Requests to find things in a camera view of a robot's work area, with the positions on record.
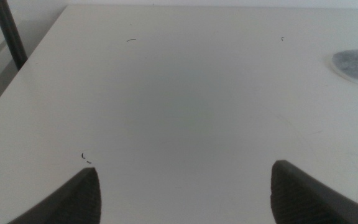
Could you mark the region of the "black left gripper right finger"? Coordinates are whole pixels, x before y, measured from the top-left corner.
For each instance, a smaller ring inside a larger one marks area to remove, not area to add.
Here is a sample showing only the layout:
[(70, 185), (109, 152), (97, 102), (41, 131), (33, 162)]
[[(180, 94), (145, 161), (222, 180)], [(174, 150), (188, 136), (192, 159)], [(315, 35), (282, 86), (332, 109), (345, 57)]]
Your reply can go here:
[(270, 189), (276, 223), (358, 224), (358, 203), (288, 161), (273, 164)]

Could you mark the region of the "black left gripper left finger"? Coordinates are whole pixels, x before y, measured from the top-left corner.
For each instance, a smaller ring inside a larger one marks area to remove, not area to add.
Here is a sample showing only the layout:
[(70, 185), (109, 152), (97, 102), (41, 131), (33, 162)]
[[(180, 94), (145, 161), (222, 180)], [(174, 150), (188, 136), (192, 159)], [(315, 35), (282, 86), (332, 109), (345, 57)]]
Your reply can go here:
[(16, 224), (99, 224), (101, 189), (94, 167), (84, 168), (37, 205), (15, 218)]

